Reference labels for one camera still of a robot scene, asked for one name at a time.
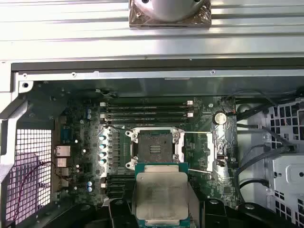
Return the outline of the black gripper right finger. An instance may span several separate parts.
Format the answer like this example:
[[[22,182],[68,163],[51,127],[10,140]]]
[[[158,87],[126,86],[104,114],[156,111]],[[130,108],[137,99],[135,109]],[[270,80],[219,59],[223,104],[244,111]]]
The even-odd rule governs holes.
[[[201,228],[293,228],[295,225],[255,203],[233,209],[219,200],[207,200],[200,209]]]

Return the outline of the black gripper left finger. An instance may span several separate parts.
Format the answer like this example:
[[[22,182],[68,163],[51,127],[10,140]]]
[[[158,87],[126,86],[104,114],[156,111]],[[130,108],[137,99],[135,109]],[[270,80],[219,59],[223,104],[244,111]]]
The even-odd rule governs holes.
[[[125,200],[114,200],[108,206],[83,210],[72,228],[137,228],[138,222]]]

